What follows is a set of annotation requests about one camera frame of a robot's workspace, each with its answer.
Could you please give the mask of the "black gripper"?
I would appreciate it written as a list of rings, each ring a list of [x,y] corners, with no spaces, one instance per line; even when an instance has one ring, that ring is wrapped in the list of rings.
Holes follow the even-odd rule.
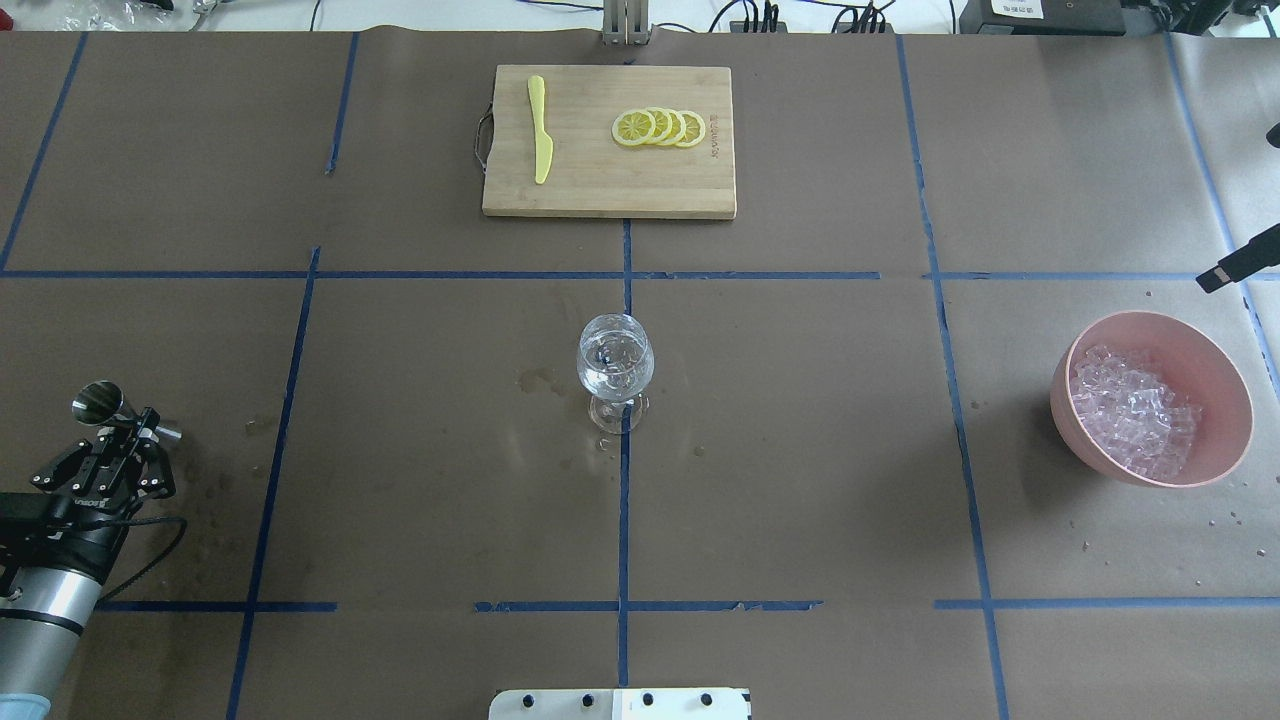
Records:
[[[95,518],[132,519],[150,500],[177,493],[169,454],[160,439],[160,415],[146,406],[134,419],[118,411],[100,423],[95,439],[74,442],[29,477],[36,489],[68,497]]]

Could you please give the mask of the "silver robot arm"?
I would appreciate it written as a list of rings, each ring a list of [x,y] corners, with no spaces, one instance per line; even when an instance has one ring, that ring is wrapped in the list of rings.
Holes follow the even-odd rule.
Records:
[[[1,715],[44,719],[137,512],[177,492],[152,407],[90,420],[79,439],[3,493]]]

